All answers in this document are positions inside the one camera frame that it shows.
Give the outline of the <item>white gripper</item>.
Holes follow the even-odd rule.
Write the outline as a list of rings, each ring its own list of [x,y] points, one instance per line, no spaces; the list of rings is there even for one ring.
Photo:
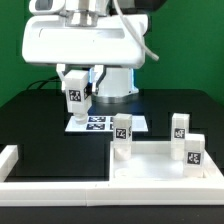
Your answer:
[[[23,36],[22,56],[32,64],[57,64],[66,92],[68,65],[91,67],[89,92],[97,94],[104,66],[139,68],[149,19],[145,14],[111,15],[108,0],[30,0],[32,17]]]

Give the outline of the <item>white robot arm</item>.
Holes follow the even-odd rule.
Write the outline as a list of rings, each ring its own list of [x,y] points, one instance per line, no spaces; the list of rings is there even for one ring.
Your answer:
[[[30,0],[22,56],[32,64],[54,65],[71,99],[84,90],[100,102],[114,102],[138,89],[135,69],[147,56],[149,14],[167,0]]]

